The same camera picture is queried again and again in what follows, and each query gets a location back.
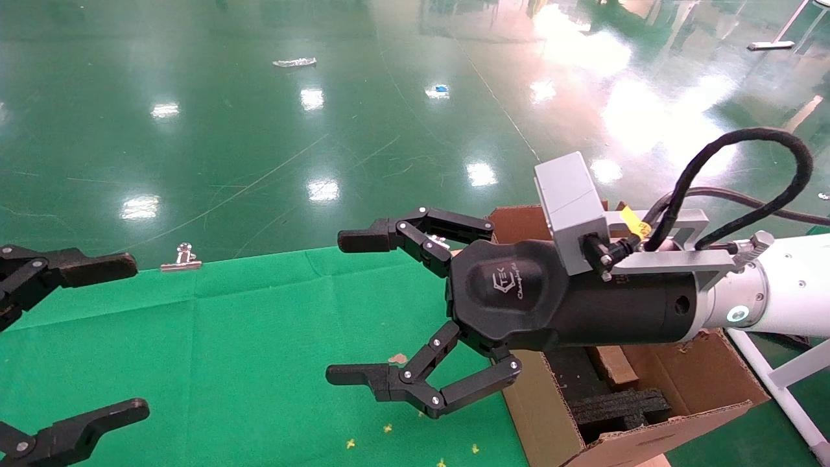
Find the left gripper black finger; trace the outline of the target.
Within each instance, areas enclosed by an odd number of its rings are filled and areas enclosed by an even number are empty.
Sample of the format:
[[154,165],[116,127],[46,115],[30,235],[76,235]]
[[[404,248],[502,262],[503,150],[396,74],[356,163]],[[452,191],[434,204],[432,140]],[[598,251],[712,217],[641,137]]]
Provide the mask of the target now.
[[79,289],[137,275],[128,252],[88,257],[80,249],[40,252],[18,245],[1,251],[1,331],[56,289]]
[[35,435],[1,423],[2,466],[69,466],[89,459],[104,434],[149,417],[149,404],[134,398],[54,422]]

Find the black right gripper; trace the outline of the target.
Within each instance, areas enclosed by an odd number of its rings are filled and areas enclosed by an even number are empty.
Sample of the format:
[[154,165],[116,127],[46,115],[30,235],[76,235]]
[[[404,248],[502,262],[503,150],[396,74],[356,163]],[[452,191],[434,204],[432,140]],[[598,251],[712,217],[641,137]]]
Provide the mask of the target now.
[[[696,316],[690,272],[569,275],[551,241],[491,243],[495,225],[451,211],[418,208],[376,219],[365,230],[341,230],[341,252],[401,249],[436,277],[447,278],[446,322],[404,367],[389,363],[330,365],[332,385],[365,385],[377,402],[406,402],[438,419],[516,382],[521,361],[511,351],[573,346],[679,342]],[[465,243],[453,258],[438,239]],[[490,366],[442,389],[427,381],[459,340]]]

